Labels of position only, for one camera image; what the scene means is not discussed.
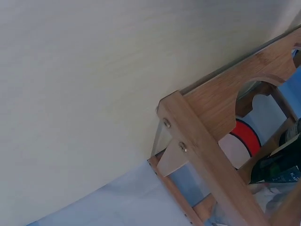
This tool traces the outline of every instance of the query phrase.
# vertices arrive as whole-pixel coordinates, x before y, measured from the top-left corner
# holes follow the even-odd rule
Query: bottle
[[[287,141],[295,137],[301,133],[301,118],[288,130],[286,130],[283,134],[281,134],[279,139],[279,146],[285,144]]]
[[[301,134],[261,158],[251,172],[251,184],[295,182],[301,177]]]

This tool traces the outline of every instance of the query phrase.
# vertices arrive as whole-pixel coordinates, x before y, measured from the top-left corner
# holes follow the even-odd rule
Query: red and white object
[[[256,155],[261,147],[255,131],[249,124],[240,119],[236,119],[236,127],[224,136],[218,144],[237,169]]]

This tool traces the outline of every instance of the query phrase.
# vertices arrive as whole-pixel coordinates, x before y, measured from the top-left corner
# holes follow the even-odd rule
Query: bottle label
[[[265,180],[265,182],[296,182],[301,177],[301,172],[298,166],[294,166],[290,169],[287,169],[279,174],[276,177]]]

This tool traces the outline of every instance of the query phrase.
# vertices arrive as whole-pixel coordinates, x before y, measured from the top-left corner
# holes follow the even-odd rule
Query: wooden frame
[[[280,223],[297,226],[296,222],[301,218],[301,182],[270,220],[266,218],[246,184],[257,159],[273,151],[277,147],[275,140],[277,141],[280,134],[297,120],[277,86],[295,72],[291,50],[298,48],[299,43],[301,29],[272,43],[185,96],[176,91],[160,101],[157,114],[168,124],[168,130],[173,136],[173,147],[181,143],[182,148],[181,154],[178,149],[177,156],[173,156],[173,162],[176,164],[171,166],[172,169],[188,160],[204,179],[212,194],[195,207],[187,205],[176,186],[167,182],[170,171],[163,170],[163,175],[160,171],[171,159],[172,148],[163,154],[160,161],[154,156],[149,162],[194,225],[203,225],[217,201],[236,226],[278,226]],[[244,109],[236,106],[238,91],[248,81],[270,83],[271,85],[265,87],[265,92],[272,94],[288,119],[261,148],[257,156],[235,171],[217,142],[235,127],[236,110]]]

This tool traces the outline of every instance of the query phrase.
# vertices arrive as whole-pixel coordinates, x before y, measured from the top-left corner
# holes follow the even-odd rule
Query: screw head
[[[163,123],[166,126],[166,128],[170,128],[170,122],[166,118],[163,119]]]
[[[179,148],[181,149],[182,152],[187,152],[187,147],[183,142],[179,142]]]

